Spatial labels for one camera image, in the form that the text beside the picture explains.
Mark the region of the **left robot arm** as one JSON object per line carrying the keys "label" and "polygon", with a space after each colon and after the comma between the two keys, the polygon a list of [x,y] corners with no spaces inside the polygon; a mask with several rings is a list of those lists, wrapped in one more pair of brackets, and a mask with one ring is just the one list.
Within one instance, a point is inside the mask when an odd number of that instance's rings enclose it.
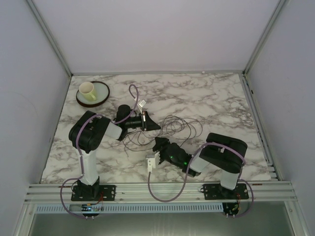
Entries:
{"label": "left robot arm", "polygon": [[122,141],[129,129],[140,128],[142,131],[160,130],[161,127],[148,115],[147,111],[133,115],[128,105],[118,107],[116,119],[99,116],[86,111],[71,128],[68,138],[79,153],[82,177],[73,187],[72,201],[96,201],[104,196],[105,186],[100,184],[96,170],[96,149],[104,136]]}

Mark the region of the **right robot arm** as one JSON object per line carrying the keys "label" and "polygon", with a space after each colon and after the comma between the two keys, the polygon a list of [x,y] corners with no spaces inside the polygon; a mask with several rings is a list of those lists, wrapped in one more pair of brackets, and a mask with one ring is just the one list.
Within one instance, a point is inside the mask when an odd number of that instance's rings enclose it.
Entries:
{"label": "right robot arm", "polygon": [[153,152],[159,154],[159,163],[166,161],[189,176],[195,177],[210,164],[222,170],[218,193],[223,199],[237,197],[236,185],[245,165],[248,145],[236,138],[209,133],[206,143],[196,154],[188,154],[178,144],[168,138],[155,138]]}

